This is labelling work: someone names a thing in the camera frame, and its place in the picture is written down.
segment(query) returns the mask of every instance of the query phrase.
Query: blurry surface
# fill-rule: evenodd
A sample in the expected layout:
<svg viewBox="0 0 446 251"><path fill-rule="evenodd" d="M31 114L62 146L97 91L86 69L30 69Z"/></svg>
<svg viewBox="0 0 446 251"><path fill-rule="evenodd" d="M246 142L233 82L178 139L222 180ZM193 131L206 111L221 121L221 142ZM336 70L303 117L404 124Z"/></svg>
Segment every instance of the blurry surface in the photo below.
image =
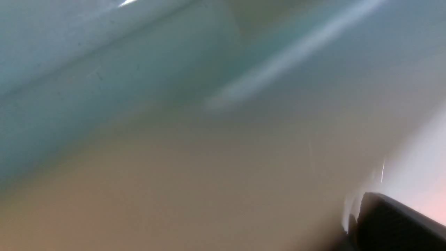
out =
<svg viewBox="0 0 446 251"><path fill-rule="evenodd" d="M258 28L248 5L194 1L2 98L0 247L289 250L337 229L444 102L446 3L278 6ZM253 92L209 109L231 83Z"/></svg>

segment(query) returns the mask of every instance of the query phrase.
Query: beige surface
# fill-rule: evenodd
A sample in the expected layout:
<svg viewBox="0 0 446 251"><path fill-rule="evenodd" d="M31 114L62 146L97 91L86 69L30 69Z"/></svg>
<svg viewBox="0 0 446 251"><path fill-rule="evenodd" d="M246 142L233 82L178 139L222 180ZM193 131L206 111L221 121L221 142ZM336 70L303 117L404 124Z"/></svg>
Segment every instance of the beige surface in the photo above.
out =
<svg viewBox="0 0 446 251"><path fill-rule="evenodd" d="M83 149L3 199L0 247L302 247L335 199L314 197L326 187L311 184L315 179L299 162L289 164L299 156L279 148L270 152L278 143L272 137L256 139L269 146L254 146L249 136L242 137L241 145L229 138L144 133Z"/></svg>

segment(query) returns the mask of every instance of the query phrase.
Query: black object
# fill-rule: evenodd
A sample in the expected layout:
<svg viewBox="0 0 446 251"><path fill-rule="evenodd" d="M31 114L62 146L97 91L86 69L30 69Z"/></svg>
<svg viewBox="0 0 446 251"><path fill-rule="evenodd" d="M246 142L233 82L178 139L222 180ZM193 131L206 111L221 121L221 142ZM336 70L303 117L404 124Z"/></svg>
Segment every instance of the black object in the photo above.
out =
<svg viewBox="0 0 446 251"><path fill-rule="evenodd" d="M355 245L361 251L446 251L446 228L379 193L365 193Z"/></svg>

